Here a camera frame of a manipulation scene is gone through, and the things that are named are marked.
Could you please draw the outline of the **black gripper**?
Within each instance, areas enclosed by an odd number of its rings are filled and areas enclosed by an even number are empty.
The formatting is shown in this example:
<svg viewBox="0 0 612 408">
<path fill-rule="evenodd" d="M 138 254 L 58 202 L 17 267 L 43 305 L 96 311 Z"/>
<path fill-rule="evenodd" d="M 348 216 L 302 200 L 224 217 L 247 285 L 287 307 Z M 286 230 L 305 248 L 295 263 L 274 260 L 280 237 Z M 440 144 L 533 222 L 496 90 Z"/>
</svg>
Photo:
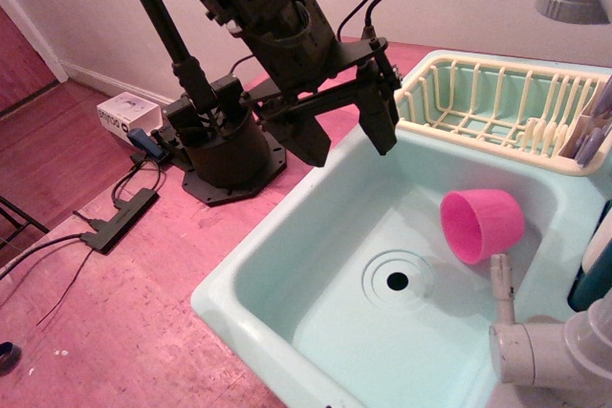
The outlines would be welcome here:
<svg viewBox="0 0 612 408">
<path fill-rule="evenodd" d="M 245 42 L 270 79 L 258 100 L 263 129 L 306 164 L 322 167 L 331 140 L 315 112 L 353 102 L 359 124 L 384 156 L 397 143 L 395 89 L 377 38 L 342 44 L 317 0 L 200 0 L 208 16 Z"/>
</svg>

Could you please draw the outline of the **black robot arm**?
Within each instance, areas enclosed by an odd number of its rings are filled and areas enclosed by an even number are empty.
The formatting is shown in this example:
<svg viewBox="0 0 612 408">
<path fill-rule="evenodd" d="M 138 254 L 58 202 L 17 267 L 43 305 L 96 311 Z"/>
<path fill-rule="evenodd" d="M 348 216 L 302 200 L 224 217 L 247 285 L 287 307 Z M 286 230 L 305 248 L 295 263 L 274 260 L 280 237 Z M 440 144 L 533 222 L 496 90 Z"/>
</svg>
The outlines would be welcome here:
<svg viewBox="0 0 612 408">
<path fill-rule="evenodd" d="M 199 1 L 210 20 L 247 45 L 268 77 L 249 91 L 233 83 L 223 95 L 207 81 L 164 2 L 140 0 L 191 105 L 189 119 L 175 128 L 185 147 L 228 140 L 249 119 L 303 162 L 320 167 L 330 140 L 317 116 L 350 104 L 358 108 L 361 129 L 380 154 L 396 144 L 394 93 L 400 78 L 384 39 L 370 34 L 341 42 L 317 0 Z"/>
</svg>

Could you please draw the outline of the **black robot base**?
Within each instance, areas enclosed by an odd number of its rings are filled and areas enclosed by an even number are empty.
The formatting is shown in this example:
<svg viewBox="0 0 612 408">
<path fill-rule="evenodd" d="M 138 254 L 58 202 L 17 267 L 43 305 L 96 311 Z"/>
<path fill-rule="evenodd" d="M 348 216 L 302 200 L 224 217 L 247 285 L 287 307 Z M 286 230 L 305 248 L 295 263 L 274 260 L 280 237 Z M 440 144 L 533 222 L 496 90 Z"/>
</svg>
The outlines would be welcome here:
<svg viewBox="0 0 612 408">
<path fill-rule="evenodd" d="M 166 123 L 151 136 L 184 170 L 183 190 L 216 206 L 256 196 L 285 170 L 287 155 L 240 105 L 243 87 L 235 75 L 211 87 L 220 105 L 209 117 L 199 116 L 183 95 L 163 109 Z"/>
</svg>

